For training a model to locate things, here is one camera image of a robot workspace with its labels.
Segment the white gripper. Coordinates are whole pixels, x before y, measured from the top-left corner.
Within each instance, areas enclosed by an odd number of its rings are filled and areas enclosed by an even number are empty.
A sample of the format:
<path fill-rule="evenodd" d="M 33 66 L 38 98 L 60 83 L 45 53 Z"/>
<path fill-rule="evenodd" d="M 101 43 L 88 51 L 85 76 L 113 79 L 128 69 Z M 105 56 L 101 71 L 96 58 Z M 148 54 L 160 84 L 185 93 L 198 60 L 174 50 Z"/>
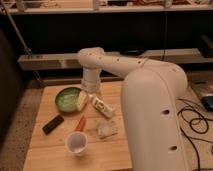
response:
<path fill-rule="evenodd" d="M 77 99 L 77 109 L 81 111 L 88 102 L 88 94 L 90 101 L 93 101 L 95 98 L 102 100 L 102 94 L 97 93 L 100 91 L 100 69 L 91 69 L 91 68 L 84 68 L 83 69 L 83 77 L 81 80 L 82 89 L 79 93 Z"/>

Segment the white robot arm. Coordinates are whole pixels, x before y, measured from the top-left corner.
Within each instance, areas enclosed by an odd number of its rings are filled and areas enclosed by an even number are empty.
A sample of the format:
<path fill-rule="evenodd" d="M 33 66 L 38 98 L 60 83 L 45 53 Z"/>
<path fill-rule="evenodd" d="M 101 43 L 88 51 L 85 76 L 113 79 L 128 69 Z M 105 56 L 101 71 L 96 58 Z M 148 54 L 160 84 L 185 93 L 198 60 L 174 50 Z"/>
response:
<path fill-rule="evenodd" d="M 176 111 L 187 76 L 176 64 L 149 58 L 110 56 L 100 47 L 84 48 L 82 88 L 100 90 L 100 72 L 124 79 L 121 110 L 134 171 L 189 171 Z"/>

